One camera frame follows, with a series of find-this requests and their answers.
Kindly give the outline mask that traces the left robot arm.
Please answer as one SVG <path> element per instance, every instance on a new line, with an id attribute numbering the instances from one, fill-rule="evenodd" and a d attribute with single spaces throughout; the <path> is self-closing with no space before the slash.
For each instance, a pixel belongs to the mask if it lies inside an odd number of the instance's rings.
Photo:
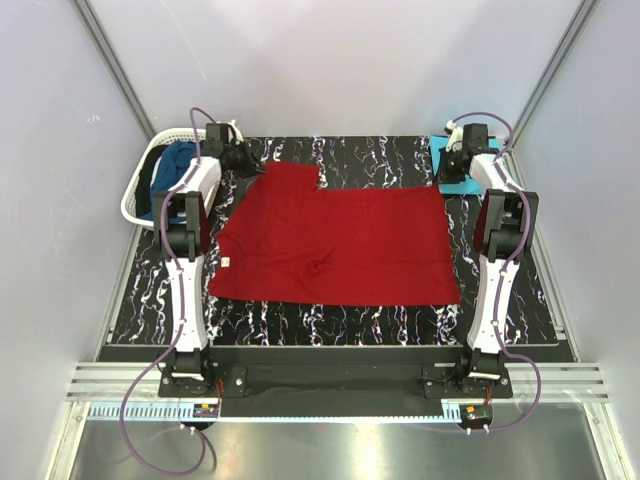
<path id="1" fill-rule="evenodd" d="M 160 355 L 167 384 L 214 381 L 202 311 L 202 270 L 211 248 L 208 215 L 222 174 L 264 172 L 235 121 L 210 122 L 163 151 L 151 184 L 151 221 L 170 280 L 173 331 Z"/>

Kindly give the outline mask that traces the red t shirt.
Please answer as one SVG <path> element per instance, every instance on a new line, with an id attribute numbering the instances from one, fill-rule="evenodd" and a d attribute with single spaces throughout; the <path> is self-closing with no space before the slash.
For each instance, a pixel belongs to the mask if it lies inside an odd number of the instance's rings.
<path id="1" fill-rule="evenodd" d="M 325 306 L 457 304 L 435 186 L 322 189 L 318 167 L 267 164 L 217 236 L 210 295 Z"/>

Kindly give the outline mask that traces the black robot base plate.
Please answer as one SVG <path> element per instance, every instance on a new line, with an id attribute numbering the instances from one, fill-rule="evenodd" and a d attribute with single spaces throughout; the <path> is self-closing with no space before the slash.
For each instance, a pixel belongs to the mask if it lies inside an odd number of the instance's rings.
<path id="1" fill-rule="evenodd" d="M 255 389 L 302 391 L 407 387 L 427 398 L 486 400 L 513 396 L 502 354 L 469 353 L 461 346 L 209 347 L 171 353 L 161 384 L 230 396 Z"/>

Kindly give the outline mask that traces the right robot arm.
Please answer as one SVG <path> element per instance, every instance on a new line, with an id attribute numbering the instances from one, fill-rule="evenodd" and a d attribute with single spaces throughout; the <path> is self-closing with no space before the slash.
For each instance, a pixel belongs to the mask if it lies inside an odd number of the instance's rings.
<path id="1" fill-rule="evenodd" d="M 460 385 L 495 385 L 506 373 L 505 329 L 510 295 L 524 255 L 531 248 L 539 197 L 507 172 L 503 153 L 490 146 L 488 126 L 454 120 L 445 126 L 447 144 L 439 149 L 440 186 L 473 180 L 483 200 L 473 234 L 479 255 L 479 288 L 473 322 L 453 371 Z"/>

